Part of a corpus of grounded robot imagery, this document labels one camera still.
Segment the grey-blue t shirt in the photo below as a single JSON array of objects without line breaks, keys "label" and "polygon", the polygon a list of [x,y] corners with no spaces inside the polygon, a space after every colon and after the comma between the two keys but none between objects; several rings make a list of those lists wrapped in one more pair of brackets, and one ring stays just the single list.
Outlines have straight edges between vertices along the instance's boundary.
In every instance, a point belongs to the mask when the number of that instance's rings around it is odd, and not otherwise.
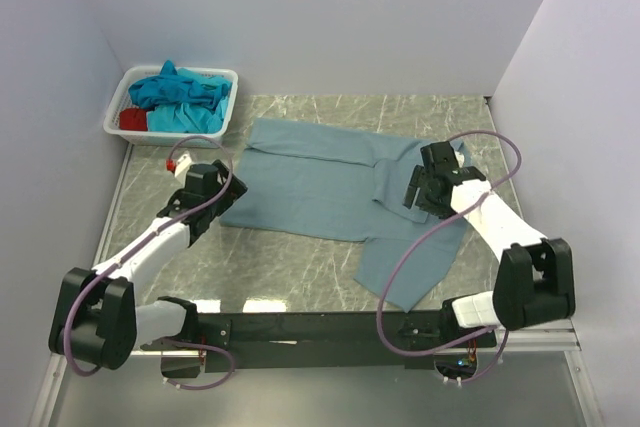
[{"label": "grey-blue t shirt", "polygon": [[226,226],[364,245],[356,281],[409,311],[449,273],[467,231],[457,221],[425,240],[400,272],[401,256],[434,215],[403,206],[425,141],[327,125],[259,118],[234,174],[247,192]]}]

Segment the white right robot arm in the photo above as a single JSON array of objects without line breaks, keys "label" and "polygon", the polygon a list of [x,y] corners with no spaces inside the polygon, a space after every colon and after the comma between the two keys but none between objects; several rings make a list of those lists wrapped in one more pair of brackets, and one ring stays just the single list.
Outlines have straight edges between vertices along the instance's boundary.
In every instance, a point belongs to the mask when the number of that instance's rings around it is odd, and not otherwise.
[{"label": "white right robot arm", "polygon": [[567,319],[576,310],[569,244],[529,226],[494,192],[476,167],[463,167],[448,142],[420,149],[404,205],[441,220],[463,213],[499,261],[494,287],[443,302],[439,334],[460,346],[474,331],[501,326],[510,331]]}]

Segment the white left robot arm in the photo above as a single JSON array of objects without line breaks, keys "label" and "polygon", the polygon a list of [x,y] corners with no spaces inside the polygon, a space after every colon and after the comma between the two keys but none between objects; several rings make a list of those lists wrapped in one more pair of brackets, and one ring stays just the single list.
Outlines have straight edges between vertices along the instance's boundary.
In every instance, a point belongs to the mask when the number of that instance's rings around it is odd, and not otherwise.
[{"label": "white left robot arm", "polygon": [[200,335],[196,305],[161,297],[139,306],[137,293],[176,255],[192,247],[246,191],[232,166],[216,160],[169,160],[181,181],[150,226],[111,259],[91,269],[73,268],[62,280],[49,334],[49,348],[74,373],[88,377],[115,370],[131,352],[159,339],[179,349]]}]

